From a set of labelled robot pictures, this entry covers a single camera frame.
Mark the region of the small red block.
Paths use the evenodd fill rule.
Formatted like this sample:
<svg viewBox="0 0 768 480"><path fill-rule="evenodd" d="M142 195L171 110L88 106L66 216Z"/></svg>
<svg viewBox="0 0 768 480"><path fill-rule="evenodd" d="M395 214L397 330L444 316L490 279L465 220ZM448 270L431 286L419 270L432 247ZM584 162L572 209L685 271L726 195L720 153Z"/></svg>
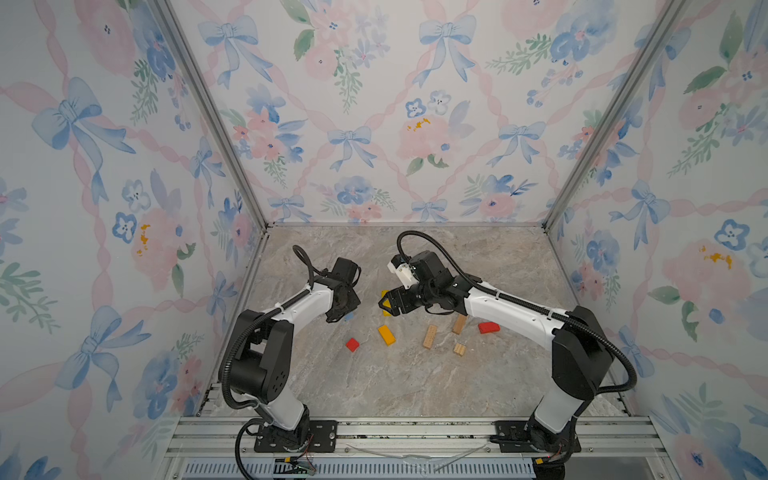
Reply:
<svg viewBox="0 0 768 480"><path fill-rule="evenodd" d="M360 343L355 338L350 338L346 343L346 348L350 352L356 352L360 347Z"/></svg>

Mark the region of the long yellow block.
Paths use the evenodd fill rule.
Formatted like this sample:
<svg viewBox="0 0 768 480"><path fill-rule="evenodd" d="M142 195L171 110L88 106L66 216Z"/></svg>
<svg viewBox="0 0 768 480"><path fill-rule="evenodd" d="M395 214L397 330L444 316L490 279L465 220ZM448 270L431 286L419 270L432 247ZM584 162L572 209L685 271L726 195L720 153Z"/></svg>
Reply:
<svg viewBox="0 0 768 480"><path fill-rule="evenodd" d="M390 316L391 315L391 305L390 301L388 299L388 291L384 290L381 292L381 300L379 302L379 307L382 310L382 314L384 316Z"/></svg>

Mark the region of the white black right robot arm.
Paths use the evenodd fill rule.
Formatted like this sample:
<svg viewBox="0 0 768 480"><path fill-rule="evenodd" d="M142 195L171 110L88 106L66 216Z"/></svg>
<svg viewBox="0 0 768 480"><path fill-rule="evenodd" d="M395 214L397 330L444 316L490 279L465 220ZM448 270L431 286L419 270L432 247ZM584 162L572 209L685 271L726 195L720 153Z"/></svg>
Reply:
<svg viewBox="0 0 768 480"><path fill-rule="evenodd" d="M433 251L395 255L388 263L400 285L379 306L392 316L439 307L491 322L524 338L550 358L550 380L523 427L536 451L562 453L574 441L575 423L600 394L616 360L611 344L586 309L553 309L501 291L480 278L453 273Z"/></svg>

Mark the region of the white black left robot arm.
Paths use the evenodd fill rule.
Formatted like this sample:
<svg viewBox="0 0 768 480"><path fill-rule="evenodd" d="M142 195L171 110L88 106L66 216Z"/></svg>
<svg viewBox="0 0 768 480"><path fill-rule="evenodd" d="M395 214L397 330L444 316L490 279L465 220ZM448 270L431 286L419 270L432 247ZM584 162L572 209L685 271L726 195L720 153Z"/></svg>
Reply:
<svg viewBox="0 0 768 480"><path fill-rule="evenodd" d="M230 409L256 412L260 448L296 451L308 444L309 408L287 386L294 334L319 316L338 322L359 305L353 285L319 280L267 312L245 310L237 317L219 382Z"/></svg>

